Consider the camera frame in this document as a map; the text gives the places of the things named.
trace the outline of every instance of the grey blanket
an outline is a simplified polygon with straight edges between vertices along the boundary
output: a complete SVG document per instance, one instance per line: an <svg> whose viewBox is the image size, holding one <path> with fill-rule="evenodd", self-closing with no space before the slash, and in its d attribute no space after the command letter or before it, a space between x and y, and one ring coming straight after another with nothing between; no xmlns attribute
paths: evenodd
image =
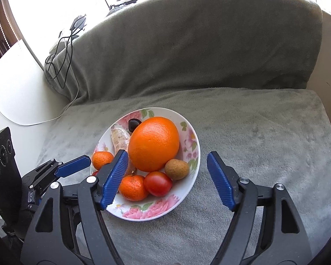
<svg viewBox="0 0 331 265"><path fill-rule="evenodd" d="M305 88L321 34L321 10L306 0L147 0L74 41L76 102L208 87ZM54 59L57 69L64 57ZM52 69L51 86L73 100L71 72L62 90Z"/></svg>
<svg viewBox="0 0 331 265"><path fill-rule="evenodd" d="M172 212L153 221L131 222L103 212L113 242L127 265L206 265L225 236L232 213L221 204L206 168L216 150L240 176L288 189L315 255L331 236L331 126L320 99L309 90L200 89L73 106L52 126L38 164L91 155L105 130L122 115L143 107L182 114L200 140L200 171L193 189ZM89 169L59 181L80 182ZM260 229L254 222L246 255ZM82 230L80 248L87 249Z"/></svg>

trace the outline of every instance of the kiwi fruit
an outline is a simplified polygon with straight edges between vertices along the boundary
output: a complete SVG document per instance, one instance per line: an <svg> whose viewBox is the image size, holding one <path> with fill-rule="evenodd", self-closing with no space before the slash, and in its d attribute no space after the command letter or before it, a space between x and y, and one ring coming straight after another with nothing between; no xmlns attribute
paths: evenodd
<svg viewBox="0 0 331 265"><path fill-rule="evenodd" d="M165 174L173 180L181 180L189 174L190 168L183 160L171 159L165 164Z"/></svg>

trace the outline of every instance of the metal screw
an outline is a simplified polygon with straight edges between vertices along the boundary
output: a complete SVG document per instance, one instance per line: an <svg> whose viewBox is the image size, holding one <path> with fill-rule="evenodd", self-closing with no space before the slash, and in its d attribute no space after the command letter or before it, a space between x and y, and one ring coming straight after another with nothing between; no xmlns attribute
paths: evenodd
<svg viewBox="0 0 331 265"><path fill-rule="evenodd" d="M239 178L239 181L240 181L241 183L248 184L248 183L249 183L249 178L241 177L241 178Z"/></svg>
<svg viewBox="0 0 331 265"><path fill-rule="evenodd" d="M284 189L284 185L283 185L282 183L277 183L277 184L276 184L276 188L277 188L278 190L283 190L283 189Z"/></svg>
<svg viewBox="0 0 331 265"><path fill-rule="evenodd" d="M97 177L95 177L95 176L93 176L93 175L88 176L88 177L86 178L86 181L87 181L88 183L96 182L96 180L97 180Z"/></svg>
<svg viewBox="0 0 331 265"><path fill-rule="evenodd" d="M53 182L51 185L50 185L50 188L52 189L55 189L55 188L58 188L59 187L59 182Z"/></svg>

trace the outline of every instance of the large orange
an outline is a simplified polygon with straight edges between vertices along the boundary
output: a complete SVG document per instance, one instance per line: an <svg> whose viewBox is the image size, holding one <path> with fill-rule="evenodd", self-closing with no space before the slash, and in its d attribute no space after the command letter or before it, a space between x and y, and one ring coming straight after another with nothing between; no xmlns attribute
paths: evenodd
<svg viewBox="0 0 331 265"><path fill-rule="evenodd" d="M144 185L144 177L142 175L127 175L119 185L119 193L125 199L131 201L141 201L148 196L148 191Z"/></svg>
<svg viewBox="0 0 331 265"><path fill-rule="evenodd" d="M160 170L175 158L179 150L179 133L175 124L165 117L151 117L132 133L129 157L137 169Z"/></svg>

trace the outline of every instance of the white wall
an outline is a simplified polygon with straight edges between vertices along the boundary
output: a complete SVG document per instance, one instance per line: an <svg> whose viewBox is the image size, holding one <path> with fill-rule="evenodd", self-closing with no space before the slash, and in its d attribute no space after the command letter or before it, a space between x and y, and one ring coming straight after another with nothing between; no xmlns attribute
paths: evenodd
<svg viewBox="0 0 331 265"><path fill-rule="evenodd" d="M321 48L307 89L318 94L331 122L331 15L324 11Z"/></svg>

